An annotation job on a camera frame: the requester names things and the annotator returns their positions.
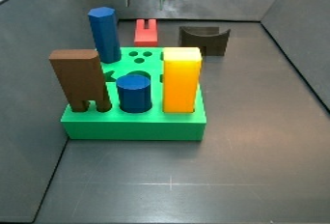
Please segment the green hole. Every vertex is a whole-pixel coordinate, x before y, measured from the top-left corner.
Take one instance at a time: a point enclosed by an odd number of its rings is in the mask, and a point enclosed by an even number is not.
[[[139,74],[139,75],[141,75],[141,76],[145,76],[145,77],[151,80],[151,75],[149,75],[149,73],[145,72],[145,71],[136,70],[136,71],[129,72],[128,74]]]
[[[144,53],[143,53],[143,56],[144,57],[149,57],[152,55],[152,53],[149,52],[149,51],[145,51]]]
[[[113,70],[104,73],[105,82],[116,82],[116,79],[112,77],[113,73],[114,73]]]
[[[143,59],[143,58],[136,58],[136,59],[133,60],[133,62],[135,62],[136,64],[141,64],[141,63],[144,62],[144,59]]]
[[[135,56],[137,56],[137,52],[136,51],[132,51],[128,55],[131,56],[131,57],[135,57]]]

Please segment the orange block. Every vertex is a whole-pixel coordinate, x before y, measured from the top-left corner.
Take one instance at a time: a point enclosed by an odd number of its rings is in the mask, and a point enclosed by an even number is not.
[[[164,48],[163,111],[192,113],[201,70],[196,47]]]

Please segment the red block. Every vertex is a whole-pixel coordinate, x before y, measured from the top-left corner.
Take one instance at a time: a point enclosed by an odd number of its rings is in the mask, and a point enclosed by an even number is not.
[[[136,20],[133,45],[136,47],[156,47],[159,46],[157,21],[149,19],[147,24],[144,22],[144,19]]]

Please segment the round hole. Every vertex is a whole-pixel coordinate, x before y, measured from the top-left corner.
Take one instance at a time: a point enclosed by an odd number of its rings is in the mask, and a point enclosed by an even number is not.
[[[132,72],[129,72],[128,74],[139,74],[139,75],[145,76],[148,79],[151,79],[151,75],[149,75],[149,73],[148,73],[148,72],[145,72],[145,71],[141,71],[141,70],[132,71]]]
[[[128,55],[131,56],[131,57],[135,57],[135,56],[137,56],[137,52],[136,51],[132,51]]]
[[[143,58],[136,58],[136,59],[133,60],[133,62],[135,62],[136,64],[141,64],[141,63],[144,62],[144,59],[143,59]]]
[[[149,52],[149,51],[145,51],[144,53],[143,53],[143,56],[144,57],[149,57],[152,55],[152,53]]]

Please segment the toy block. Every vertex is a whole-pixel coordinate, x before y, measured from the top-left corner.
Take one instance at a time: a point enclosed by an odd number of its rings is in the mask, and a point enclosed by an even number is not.
[[[143,75],[151,81],[152,107],[141,113],[125,112],[117,94],[117,84],[106,81],[112,109],[105,113],[96,111],[94,102],[86,112],[74,113],[69,106],[61,116],[61,124],[70,139],[102,140],[175,140],[200,141],[205,126],[201,103],[201,90],[197,85],[195,111],[192,113],[165,113],[163,111],[163,49],[151,47],[123,47],[121,60],[113,64],[101,63],[102,73],[120,80],[125,75]]]
[[[49,56],[56,78],[72,112],[85,112],[94,100],[97,112],[106,112],[112,105],[94,50],[54,50]]]
[[[133,45],[136,47],[156,47],[159,46],[157,21],[149,19],[147,23],[144,22],[144,19],[136,20]]]
[[[219,33],[219,27],[180,27],[179,46],[199,47],[201,56],[224,56],[231,29]]]
[[[164,112],[191,113],[201,70],[201,54],[196,47],[164,48]]]
[[[121,55],[114,10],[105,7],[90,9],[88,16],[100,61],[105,64],[117,62]]]
[[[121,76],[117,81],[120,108],[128,113],[141,113],[151,109],[151,81],[139,74]]]

